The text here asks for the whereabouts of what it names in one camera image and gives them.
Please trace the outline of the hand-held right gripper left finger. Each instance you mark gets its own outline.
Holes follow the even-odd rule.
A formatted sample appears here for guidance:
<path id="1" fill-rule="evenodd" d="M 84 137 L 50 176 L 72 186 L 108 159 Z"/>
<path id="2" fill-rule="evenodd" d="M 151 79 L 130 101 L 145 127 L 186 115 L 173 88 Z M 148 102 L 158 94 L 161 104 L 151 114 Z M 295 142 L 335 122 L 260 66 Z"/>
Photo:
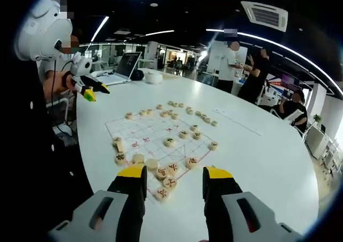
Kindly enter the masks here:
<path id="1" fill-rule="evenodd" d="M 139 241 L 146 196 L 146 166 L 124 168 L 106 191 L 94 193 L 48 236 L 52 241 Z"/>

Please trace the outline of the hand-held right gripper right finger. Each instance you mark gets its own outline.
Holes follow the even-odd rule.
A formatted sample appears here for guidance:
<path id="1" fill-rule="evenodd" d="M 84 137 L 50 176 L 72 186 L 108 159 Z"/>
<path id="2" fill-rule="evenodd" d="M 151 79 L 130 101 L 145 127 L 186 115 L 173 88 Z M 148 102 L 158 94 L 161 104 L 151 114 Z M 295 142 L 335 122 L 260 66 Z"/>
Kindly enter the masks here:
<path id="1" fill-rule="evenodd" d="M 203 168 L 204 215 L 209 241 L 302 241 L 251 192 L 243 192 L 231 173 Z"/>

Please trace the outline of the person's left hand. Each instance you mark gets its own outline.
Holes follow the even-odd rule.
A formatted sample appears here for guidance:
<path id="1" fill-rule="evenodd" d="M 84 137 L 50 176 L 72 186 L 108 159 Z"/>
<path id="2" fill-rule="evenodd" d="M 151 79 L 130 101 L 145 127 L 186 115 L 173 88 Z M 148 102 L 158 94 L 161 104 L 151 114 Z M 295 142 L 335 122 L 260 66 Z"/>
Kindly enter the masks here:
<path id="1" fill-rule="evenodd" d="M 77 88 L 75 87 L 76 82 L 73 80 L 73 74 L 68 71 L 62 76 L 62 87 L 65 90 L 70 90 L 72 92 L 76 92 Z"/>

